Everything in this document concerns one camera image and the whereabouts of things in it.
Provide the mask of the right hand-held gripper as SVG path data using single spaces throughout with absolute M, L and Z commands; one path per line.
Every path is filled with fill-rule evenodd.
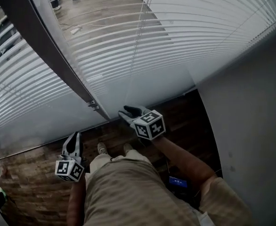
M 118 111 L 118 116 L 128 126 L 133 126 L 136 135 L 143 139 L 153 140 L 165 133 L 165 123 L 163 115 L 143 106 L 125 105 L 124 111 Z

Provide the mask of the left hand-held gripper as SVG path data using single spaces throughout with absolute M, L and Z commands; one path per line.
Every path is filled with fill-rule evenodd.
M 79 182 L 84 172 L 80 132 L 71 134 L 63 144 L 63 154 L 56 161 L 55 175 L 67 182 Z

